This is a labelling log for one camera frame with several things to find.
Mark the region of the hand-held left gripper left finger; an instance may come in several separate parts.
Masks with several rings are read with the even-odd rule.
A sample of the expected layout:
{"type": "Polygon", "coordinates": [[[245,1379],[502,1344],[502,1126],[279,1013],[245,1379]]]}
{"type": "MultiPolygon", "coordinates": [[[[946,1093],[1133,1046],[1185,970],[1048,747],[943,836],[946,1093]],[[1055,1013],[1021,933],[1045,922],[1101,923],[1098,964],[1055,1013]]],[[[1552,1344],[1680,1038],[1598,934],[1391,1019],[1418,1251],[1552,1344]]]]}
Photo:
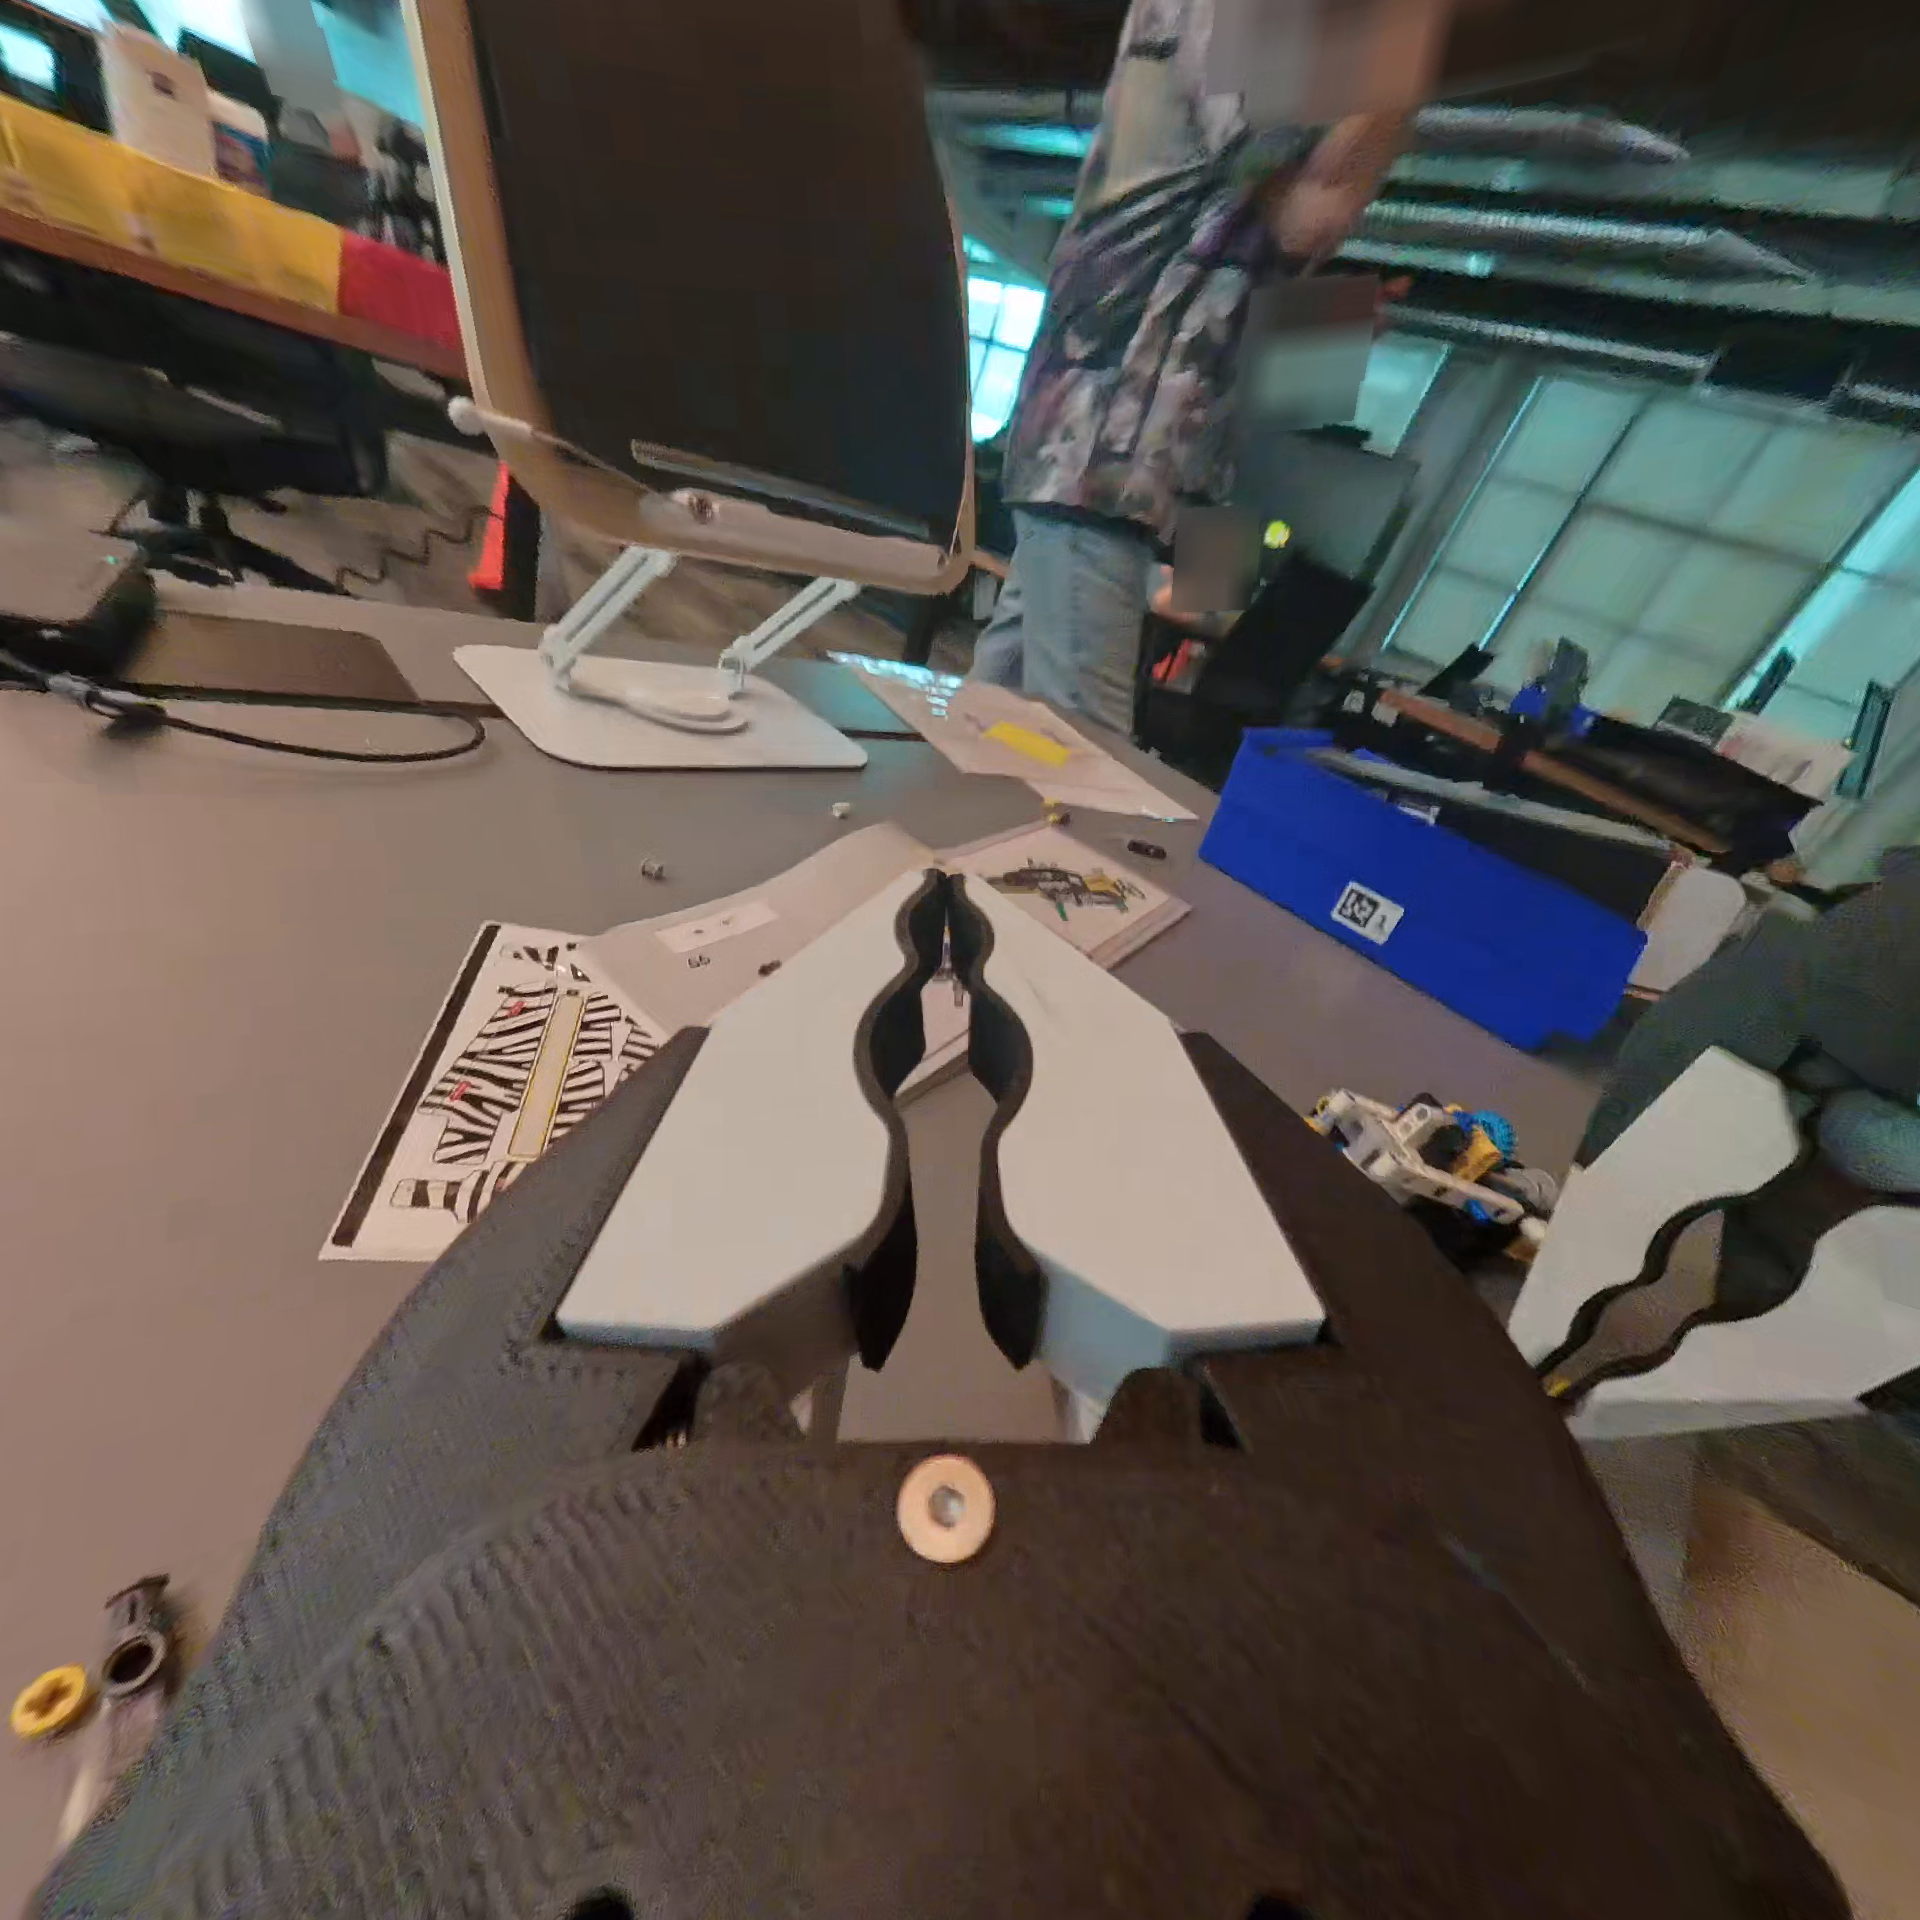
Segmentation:
{"type": "Polygon", "coordinates": [[[947,879],[889,879],[691,1031],[558,1328],[718,1366],[879,1368],[913,1300],[903,1082],[943,959],[947,879]]]}

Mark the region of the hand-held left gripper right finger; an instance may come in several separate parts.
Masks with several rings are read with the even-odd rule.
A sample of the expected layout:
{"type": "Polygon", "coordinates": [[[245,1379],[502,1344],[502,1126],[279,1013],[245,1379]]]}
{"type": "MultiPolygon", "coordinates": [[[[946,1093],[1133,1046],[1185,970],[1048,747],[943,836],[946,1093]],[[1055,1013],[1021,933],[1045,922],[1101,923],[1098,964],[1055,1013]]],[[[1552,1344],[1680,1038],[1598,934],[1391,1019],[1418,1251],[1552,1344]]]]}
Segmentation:
{"type": "Polygon", "coordinates": [[[947,876],[979,1144],[979,1317],[1088,1442],[1122,1382],[1319,1341],[1328,1309],[1177,1029],[984,879],[947,876]]]}

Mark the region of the yellow white lego vehicle model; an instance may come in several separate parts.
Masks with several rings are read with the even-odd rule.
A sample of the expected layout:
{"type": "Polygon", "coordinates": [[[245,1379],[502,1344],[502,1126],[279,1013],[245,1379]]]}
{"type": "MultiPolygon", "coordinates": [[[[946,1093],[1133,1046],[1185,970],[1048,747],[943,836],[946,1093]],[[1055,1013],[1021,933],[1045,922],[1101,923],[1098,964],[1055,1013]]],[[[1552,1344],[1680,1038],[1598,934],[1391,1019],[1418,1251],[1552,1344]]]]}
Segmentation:
{"type": "Polygon", "coordinates": [[[1558,1182],[1520,1158],[1504,1115],[1433,1095],[1391,1107],[1336,1087],[1311,1103],[1304,1123],[1453,1267],[1527,1267],[1544,1244],[1558,1182]]]}

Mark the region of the lego instruction booklet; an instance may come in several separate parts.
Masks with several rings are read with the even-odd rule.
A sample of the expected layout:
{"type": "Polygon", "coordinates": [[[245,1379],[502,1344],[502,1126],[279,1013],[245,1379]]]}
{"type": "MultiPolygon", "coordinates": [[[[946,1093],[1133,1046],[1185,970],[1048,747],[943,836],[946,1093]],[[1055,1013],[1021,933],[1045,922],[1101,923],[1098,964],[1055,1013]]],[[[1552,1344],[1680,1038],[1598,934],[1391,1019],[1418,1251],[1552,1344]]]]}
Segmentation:
{"type": "Polygon", "coordinates": [[[605,1068],[617,1087],[688,1024],[719,1014],[885,884],[922,868],[961,872],[1011,898],[1029,918],[1104,970],[1157,941],[1189,903],[1123,855],[1055,822],[998,832],[937,852],[874,826],[739,893],[610,927],[583,947],[583,970],[627,1013],[605,1068]]]}

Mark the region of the blue plastic bin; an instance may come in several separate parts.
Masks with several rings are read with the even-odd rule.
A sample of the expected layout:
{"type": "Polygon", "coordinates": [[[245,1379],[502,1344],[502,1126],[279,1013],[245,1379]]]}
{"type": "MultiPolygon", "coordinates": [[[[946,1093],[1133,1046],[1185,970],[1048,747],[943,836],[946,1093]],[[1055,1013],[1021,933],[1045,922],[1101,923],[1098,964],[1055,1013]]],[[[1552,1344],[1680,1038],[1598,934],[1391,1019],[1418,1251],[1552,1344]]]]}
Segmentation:
{"type": "Polygon", "coordinates": [[[1493,818],[1330,734],[1263,727],[1200,856],[1510,1046],[1594,1039],[1645,950],[1638,917],[1487,844],[1493,818]]]}

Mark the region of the black office chair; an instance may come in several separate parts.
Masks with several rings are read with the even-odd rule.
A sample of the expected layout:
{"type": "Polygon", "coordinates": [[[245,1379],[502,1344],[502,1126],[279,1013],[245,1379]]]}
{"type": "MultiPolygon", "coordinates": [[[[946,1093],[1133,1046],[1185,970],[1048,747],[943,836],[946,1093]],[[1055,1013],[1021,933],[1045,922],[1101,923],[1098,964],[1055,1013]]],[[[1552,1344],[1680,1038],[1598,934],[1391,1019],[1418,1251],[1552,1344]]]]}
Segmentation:
{"type": "Polygon", "coordinates": [[[227,507],[275,512],[275,493],[375,496],[389,474],[383,440],[352,415],[288,426],[174,384],[150,367],[14,333],[1,341],[1,392],[18,413],[113,450],[142,476],[130,499],[149,519],[130,535],[149,570],[194,584],[247,579],[289,592],[346,590],[233,530],[227,507]]]}

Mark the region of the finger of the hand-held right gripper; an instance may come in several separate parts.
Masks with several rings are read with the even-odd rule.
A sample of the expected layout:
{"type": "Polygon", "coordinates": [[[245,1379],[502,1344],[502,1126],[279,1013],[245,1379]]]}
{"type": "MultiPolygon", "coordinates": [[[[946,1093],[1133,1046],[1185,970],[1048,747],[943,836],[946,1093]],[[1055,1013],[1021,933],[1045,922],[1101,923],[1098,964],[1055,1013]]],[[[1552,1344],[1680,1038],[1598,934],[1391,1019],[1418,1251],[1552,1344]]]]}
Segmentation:
{"type": "Polygon", "coordinates": [[[1807,1164],[1813,1102],[1720,1046],[1703,1051],[1591,1165],[1573,1168],[1506,1332],[1535,1374],[1645,1371],[1697,1328],[1754,1311],[1723,1295],[1729,1218],[1807,1164]],[[1635,1351],[1582,1354],[1615,1307],[1635,1351]]]}
{"type": "Polygon", "coordinates": [[[1918,1208],[1881,1205],[1825,1231],[1782,1302],[1696,1318],[1661,1358],[1592,1368],[1560,1410],[1582,1442],[1853,1420],[1914,1366],[1918,1208]]]}

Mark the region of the laptop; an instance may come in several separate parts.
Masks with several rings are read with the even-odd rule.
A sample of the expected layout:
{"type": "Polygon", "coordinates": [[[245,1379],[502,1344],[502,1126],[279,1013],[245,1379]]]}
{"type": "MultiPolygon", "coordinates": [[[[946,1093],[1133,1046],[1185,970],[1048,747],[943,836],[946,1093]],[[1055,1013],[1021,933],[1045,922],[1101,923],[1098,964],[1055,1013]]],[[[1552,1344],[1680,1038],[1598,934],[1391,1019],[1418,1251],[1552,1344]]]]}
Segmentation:
{"type": "Polygon", "coordinates": [[[886,592],[974,558],[967,262],[886,2],[408,2],[478,430],[538,509],[886,592]]]}

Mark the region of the yellow red cloth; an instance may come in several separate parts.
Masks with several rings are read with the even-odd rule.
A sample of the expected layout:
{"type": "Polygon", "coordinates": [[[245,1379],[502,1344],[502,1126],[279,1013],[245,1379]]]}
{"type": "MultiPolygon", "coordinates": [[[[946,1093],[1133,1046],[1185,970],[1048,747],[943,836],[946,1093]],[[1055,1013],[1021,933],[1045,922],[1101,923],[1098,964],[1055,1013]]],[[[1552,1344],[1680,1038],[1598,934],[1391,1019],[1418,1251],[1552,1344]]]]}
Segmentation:
{"type": "Polygon", "coordinates": [[[240,186],[5,100],[1,240],[462,382],[450,275],[240,186]]]}

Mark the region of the white laptop stand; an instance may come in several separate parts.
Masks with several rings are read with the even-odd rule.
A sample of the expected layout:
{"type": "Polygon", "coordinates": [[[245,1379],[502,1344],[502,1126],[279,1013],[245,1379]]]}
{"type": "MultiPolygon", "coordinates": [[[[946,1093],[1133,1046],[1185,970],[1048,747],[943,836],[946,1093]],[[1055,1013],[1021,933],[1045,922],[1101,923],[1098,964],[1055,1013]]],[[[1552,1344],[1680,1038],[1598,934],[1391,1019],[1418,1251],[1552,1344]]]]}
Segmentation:
{"type": "Polygon", "coordinates": [[[814,579],[710,664],[600,656],[597,644],[675,555],[624,546],[535,650],[467,643],[453,662],[538,754],[592,773],[851,773],[867,754],[769,685],[761,668],[855,602],[861,584],[814,579]]]}

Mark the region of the black box device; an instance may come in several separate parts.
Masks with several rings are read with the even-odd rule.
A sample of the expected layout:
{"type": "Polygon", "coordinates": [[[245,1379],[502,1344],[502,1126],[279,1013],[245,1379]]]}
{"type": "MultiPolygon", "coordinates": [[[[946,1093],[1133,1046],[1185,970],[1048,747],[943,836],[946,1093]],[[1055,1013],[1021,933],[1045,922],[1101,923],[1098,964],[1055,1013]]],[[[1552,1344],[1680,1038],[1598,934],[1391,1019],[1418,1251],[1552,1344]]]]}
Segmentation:
{"type": "Polygon", "coordinates": [[[5,656],[48,675],[119,682],[157,610],[153,573],[135,544],[5,522],[5,656]]]}

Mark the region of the black desk mat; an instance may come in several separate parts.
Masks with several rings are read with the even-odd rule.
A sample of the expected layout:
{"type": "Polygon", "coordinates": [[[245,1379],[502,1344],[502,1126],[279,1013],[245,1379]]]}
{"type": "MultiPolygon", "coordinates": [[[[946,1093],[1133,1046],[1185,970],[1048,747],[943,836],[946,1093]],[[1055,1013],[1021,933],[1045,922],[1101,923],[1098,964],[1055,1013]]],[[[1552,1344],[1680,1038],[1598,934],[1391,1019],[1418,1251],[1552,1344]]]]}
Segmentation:
{"type": "Polygon", "coordinates": [[[368,634],[185,610],[160,614],[119,682],[160,695],[291,704],[418,701],[413,684],[368,634]]]}

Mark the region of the wooden work table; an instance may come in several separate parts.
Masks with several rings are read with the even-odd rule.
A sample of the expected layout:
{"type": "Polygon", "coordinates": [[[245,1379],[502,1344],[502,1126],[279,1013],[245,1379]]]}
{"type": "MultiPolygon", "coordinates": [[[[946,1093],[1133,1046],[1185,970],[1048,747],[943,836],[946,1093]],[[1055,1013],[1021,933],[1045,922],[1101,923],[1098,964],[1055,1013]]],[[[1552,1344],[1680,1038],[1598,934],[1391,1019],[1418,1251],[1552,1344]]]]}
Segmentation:
{"type": "Polygon", "coordinates": [[[1725,711],[1711,711],[1718,732],[1645,727],[1585,706],[1578,676],[1544,671],[1509,691],[1489,671],[1480,646],[1423,679],[1323,662],[1311,722],[1344,750],[1648,832],[1729,876],[1789,859],[1832,790],[1835,773],[1809,750],[1792,750],[1785,778],[1734,757],[1725,711]]]}

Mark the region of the clear bag with yellow piece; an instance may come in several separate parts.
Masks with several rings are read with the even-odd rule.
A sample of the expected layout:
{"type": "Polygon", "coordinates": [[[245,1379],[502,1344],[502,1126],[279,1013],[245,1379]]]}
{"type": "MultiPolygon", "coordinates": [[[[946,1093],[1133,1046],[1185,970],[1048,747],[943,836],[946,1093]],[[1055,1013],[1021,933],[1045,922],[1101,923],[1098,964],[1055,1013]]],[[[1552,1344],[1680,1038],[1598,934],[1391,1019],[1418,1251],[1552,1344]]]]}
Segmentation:
{"type": "Polygon", "coordinates": [[[1041,803],[1160,826],[1195,820],[1190,807],[1158,790],[1072,722],[1008,688],[937,669],[830,654],[899,722],[963,774],[1008,778],[1041,803]]]}

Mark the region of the zebra striped sticker sheet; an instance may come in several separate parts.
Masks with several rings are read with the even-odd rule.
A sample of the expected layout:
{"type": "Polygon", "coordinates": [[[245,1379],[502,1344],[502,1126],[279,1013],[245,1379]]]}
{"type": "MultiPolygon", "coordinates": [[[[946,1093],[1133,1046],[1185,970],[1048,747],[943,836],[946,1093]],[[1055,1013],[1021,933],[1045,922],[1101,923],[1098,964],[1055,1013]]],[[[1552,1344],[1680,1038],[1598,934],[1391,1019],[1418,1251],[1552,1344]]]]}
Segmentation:
{"type": "Polygon", "coordinates": [[[435,1259],[664,1038],[589,970],[579,938],[482,926],[320,1259],[435,1259]]]}

